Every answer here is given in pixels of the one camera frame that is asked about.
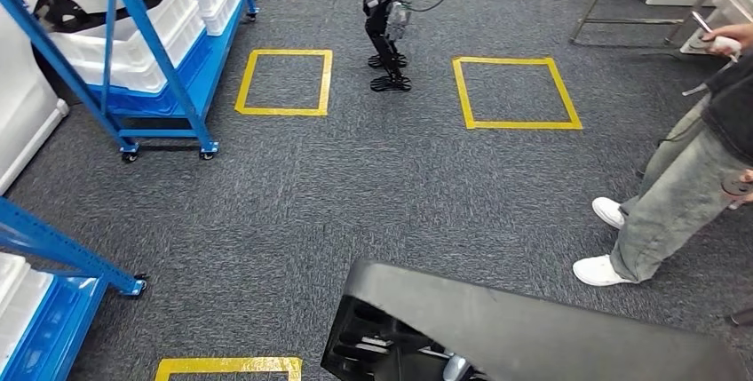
gray jeans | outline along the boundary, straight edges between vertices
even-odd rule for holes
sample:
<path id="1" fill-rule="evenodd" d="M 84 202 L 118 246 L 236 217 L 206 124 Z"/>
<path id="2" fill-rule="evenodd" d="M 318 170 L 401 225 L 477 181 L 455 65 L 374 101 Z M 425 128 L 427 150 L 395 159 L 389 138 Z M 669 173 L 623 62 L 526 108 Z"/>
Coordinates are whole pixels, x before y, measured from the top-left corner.
<path id="1" fill-rule="evenodd" d="M 746 169 L 701 119 L 703 98 L 672 129 L 646 167 L 640 193 L 622 204 L 627 214 L 611 260 L 623 278 L 650 279 L 675 253 L 732 201 L 722 180 Z"/>

white cabinet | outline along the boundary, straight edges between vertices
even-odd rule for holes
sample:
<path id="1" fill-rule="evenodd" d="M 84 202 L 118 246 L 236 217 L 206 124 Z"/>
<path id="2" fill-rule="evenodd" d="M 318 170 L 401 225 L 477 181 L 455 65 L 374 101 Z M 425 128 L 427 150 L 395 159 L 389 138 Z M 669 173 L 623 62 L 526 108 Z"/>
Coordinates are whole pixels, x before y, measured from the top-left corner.
<path id="1" fill-rule="evenodd" d="M 36 0 L 26 0 L 31 6 Z M 0 6 L 0 194 L 67 115 L 34 60 L 26 34 Z"/>

robot leg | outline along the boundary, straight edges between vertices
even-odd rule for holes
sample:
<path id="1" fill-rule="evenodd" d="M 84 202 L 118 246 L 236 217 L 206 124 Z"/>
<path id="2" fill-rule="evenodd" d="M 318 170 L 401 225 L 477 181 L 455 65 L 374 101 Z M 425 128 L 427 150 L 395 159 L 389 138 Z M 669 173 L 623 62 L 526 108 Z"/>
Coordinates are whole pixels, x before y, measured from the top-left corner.
<path id="1" fill-rule="evenodd" d="M 395 47 L 394 42 L 390 42 L 390 46 L 392 47 L 392 50 L 398 54 L 398 67 L 404 68 L 408 66 L 408 58 L 404 54 L 400 54 L 398 52 L 397 47 Z M 371 68 L 382 68 L 384 67 L 384 64 L 382 64 L 382 59 L 379 58 L 379 54 L 372 55 L 369 57 L 369 67 Z"/>
<path id="2" fill-rule="evenodd" d="M 387 75 L 378 77 L 371 81 L 371 90 L 376 92 L 381 91 L 410 91 L 411 84 L 410 79 L 402 75 L 400 71 L 400 57 L 405 60 L 405 56 L 401 56 L 395 47 L 394 42 L 391 42 L 384 35 L 384 29 L 386 26 L 386 19 L 384 16 L 379 20 L 371 16 L 366 20 L 366 33 L 369 34 L 371 43 L 376 48 L 377 58 L 380 65 L 376 67 L 383 67 L 387 72 Z M 369 59 L 369 65 L 372 65 L 372 58 Z"/>

blue shelving unit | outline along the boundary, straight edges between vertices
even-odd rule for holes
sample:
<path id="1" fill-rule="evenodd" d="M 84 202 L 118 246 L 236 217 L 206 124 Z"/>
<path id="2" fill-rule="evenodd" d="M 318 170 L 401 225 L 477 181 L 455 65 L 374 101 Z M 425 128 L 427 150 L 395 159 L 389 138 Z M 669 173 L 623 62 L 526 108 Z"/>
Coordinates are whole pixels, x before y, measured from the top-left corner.
<path id="1" fill-rule="evenodd" d="M 75 268 L 55 272 L 0 381 L 64 381 L 109 286 L 139 296 L 143 276 L 125 273 L 0 197 L 0 246 Z"/>
<path id="2" fill-rule="evenodd" d="M 190 138 L 198 139 L 201 144 L 200 157 L 211 159 L 219 150 L 219 144 L 215 141 L 206 126 L 206 115 L 217 89 L 219 77 L 227 59 L 227 52 L 233 42 L 237 24 L 243 14 L 243 6 L 246 6 L 245 15 L 251 21 L 256 18 L 258 8 L 255 0 L 242 0 L 236 7 L 232 24 L 227 27 L 222 36 L 210 37 L 212 48 L 209 59 L 204 63 L 201 71 L 190 83 L 181 81 L 176 68 L 172 66 L 167 52 L 157 36 L 152 23 L 147 17 L 147 8 L 142 0 L 123 0 L 128 13 L 136 23 L 141 35 L 144 36 L 149 49 L 155 56 L 155 60 L 167 79 L 170 94 L 178 102 L 178 106 L 168 114 L 154 115 L 139 111 L 118 110 L 112 112 L 107 108 L 107 93 L 109 90 L 110 59 L 112 52 L 112 34 L 115 28 L 115 0 L 109 0 L 107 12 L 107 46 L 105 50 L 105 74 L 103 77 L 103 92 L 95 93 L 83 81 L 65 57 L 54 46 L 49 37 L 44 33 L 36 19 L 31 16 L 22 0 L 0 0 L 8 13 L 13 16 L 21 28 L 27 33 L 31 42 L 58 71 L 62 79 L 68 84 L 79 99 L 94 114 L 95 118 L 104 126 L 113 137 L 125 162 L 136 160 L 139 151 L 137 138 Z M 180 118 L 190 124 L 189 128 L 158 128 L 158 129 L 134 129 L 126 128 L 125 118 Z"/>

white sneaker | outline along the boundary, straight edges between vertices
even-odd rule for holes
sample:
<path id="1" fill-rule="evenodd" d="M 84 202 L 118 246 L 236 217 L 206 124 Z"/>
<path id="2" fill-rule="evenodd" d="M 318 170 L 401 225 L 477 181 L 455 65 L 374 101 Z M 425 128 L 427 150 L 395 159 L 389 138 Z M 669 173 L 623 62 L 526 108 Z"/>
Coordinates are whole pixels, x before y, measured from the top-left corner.
<path id="1" fill-rule="evenodd" d="M 596 212 L 599 218 L 608 225 L 621 229 L 625 225 L 625 216 L 620 211 L 620 204 L 607 199 L 606 197 L 597 197 L 591 203 L 593 211 Z"/>
<path id="2" fill-rule="evenodd" d="M 637 283 L 623 279 L 612 267 L 608 255 L 575 261 L 573 273 L 583 283 L 591 286 L 612 286 L 618 283 Z"/>

